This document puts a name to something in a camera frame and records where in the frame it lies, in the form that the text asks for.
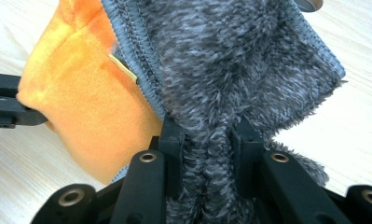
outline wooden table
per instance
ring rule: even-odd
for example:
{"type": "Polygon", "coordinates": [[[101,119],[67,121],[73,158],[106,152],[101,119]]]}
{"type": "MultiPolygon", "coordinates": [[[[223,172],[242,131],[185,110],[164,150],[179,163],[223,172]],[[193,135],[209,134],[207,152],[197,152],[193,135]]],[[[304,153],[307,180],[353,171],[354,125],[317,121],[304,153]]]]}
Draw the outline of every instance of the wooden table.
{"type": "MultiPolygon", "coordinates": [[[[57,5],[0,1],[0,73],[21,75],[57,5]]],[[[276,139],[324,164],[327,187],[344,194],[350,185],[372,185],[372,0],[326,0],[305,16],[345,66],[348,82],[276,139]]],[[[103,188],[45,125],[0,129],[0,223],[29,223],[54,191],[73,183],[103,188]]]]}

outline orange fabric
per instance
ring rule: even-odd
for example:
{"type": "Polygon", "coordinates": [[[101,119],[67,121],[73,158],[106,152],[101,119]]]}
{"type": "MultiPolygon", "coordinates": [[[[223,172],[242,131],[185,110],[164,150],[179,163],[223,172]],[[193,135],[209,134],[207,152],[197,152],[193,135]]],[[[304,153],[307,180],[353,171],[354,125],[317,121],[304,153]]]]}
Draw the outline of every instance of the orange fabric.
{"type": "Polygon", "coordinates": [[[161,128],[138,86],[110,61],[115,41],[99,0],[61,0],[17,95],[48,118],[75,161],[104,183],[161,128]]]}

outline gray fuzzy fabric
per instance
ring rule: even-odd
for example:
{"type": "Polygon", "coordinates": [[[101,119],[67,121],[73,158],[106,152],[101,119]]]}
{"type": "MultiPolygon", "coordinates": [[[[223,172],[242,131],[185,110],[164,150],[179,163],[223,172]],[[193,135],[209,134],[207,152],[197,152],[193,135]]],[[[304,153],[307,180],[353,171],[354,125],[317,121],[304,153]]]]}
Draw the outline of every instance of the gray fuzzy fabric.
{"type": "MultiPolygon", "coordinates": [[[[103,0],[115,32],[116,8],[129,2],[103,0]]],[[[272,137],[311,114],[342,66],[292,0],[132,2],[162,75],[152,81],[156,97],[186,133],[184,190],[167,200],[167,222],[256,221],[253,202],[235,189],[228,132],[245,116],[267,149],[293,153],[272,137]]],[[[293,155],[318,184],[327,181],[321,165],[293,155]]]]}

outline light wood surface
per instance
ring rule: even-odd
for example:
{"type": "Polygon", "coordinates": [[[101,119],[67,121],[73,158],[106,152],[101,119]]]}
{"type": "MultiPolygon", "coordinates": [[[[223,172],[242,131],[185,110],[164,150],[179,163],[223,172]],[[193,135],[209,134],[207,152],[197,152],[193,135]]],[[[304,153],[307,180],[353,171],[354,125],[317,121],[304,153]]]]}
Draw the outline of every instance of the light wood surface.
{"type": "MultiPolygon", "coordinates": [[[[0,73],[21,75],[57,5],[0,1],[0,73]]],[[[324,164],[327,187],[344,194],[350,185],[372,185],[372,0],[326,0],[305,16],[345,66],[348,82],[276,139],[324,164]]],[[[46,126],[0,129],[0,223],[29,223],[53,192],[73,183],[103,188],[46,126]]]]}

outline yellow tag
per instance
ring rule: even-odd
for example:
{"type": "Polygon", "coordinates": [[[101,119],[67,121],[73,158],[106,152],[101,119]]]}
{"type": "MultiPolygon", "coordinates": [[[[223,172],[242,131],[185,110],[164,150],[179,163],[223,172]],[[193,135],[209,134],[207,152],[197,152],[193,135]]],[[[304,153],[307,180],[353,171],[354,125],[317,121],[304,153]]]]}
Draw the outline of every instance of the yellow tag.
{"type": "Polygon", "coordinates": [[[113,54],[109,54],[110,60],[115,63],[125,74],[132,79],[134,83],[137,81],[137,76],[131,72],[119,59],[117,59],[113,54]]]}

